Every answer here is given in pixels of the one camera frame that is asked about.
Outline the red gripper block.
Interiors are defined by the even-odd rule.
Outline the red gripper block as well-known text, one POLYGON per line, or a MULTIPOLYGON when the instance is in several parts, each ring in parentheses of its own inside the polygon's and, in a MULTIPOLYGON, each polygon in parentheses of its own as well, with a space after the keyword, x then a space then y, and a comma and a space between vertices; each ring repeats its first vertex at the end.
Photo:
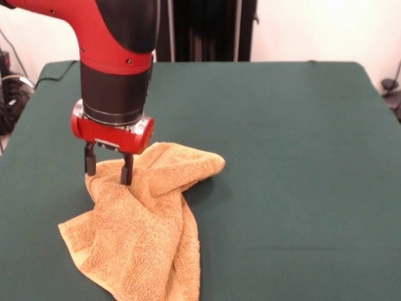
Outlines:
POLYGON ((154 119, 145 115, 134 124, 119 127, 95 122, 85 115, 82 100, 75 103, 71 115, 73 135, 87 142, 84 150, 85 173, 88 176, 96 174, 94 144, 100 144, 107 149, 123 153, 124 163, 120 177, 123 185, 131 185, 132 154, 141 154, 147 148, 154 133, 154 126, 154 119))

